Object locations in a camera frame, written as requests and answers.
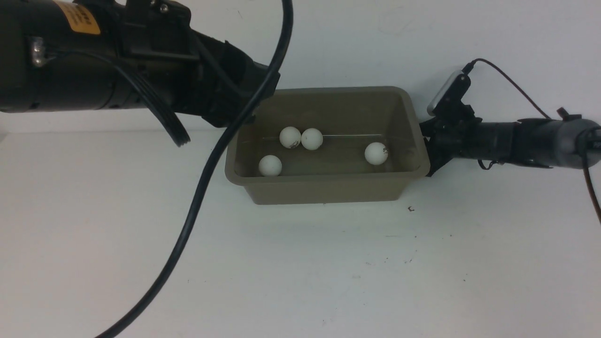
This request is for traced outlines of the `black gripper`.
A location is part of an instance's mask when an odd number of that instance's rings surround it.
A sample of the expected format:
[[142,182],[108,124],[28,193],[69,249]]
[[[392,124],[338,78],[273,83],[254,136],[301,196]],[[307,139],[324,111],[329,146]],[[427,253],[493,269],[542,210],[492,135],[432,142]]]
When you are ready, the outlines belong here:
[[216,128],[229,126],[266,79],[268,66],[227,41],[191,32],[200,63],[187,96],[187,113]]

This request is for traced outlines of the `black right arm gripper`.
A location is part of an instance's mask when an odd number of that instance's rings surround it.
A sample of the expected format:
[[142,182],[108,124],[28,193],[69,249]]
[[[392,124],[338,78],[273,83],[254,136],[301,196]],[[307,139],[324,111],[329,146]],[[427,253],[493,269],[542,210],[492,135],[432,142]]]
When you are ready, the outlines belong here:
[[444,165],[460,157],[468,134],[481,122],[471,106],[455,106],[436,108],[433,118],[419,124],[430,162],[427,177],[432,177]]

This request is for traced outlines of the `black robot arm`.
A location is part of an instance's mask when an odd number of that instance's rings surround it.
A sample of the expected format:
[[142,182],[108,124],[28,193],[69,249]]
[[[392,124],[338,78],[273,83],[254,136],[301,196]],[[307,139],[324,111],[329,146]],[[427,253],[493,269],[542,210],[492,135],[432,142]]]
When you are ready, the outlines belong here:
[[133,70],[175,113],[223,128],[268,66],[191,28],[176,0],[3,0],[1,111],[134,109],[144,99],[115,65]]

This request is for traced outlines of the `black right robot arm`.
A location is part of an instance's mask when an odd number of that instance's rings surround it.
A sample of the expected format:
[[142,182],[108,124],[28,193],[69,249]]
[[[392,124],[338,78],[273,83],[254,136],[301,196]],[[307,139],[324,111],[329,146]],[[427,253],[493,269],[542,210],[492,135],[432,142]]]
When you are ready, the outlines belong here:
[[599,124],[562,113],[560,120],[523,118],[487,123],[470,105],[460,103],[420,123],[432,176],[449,161],[476,160],[481,169],[509,163],[529,168],[583,169],[600,162]]

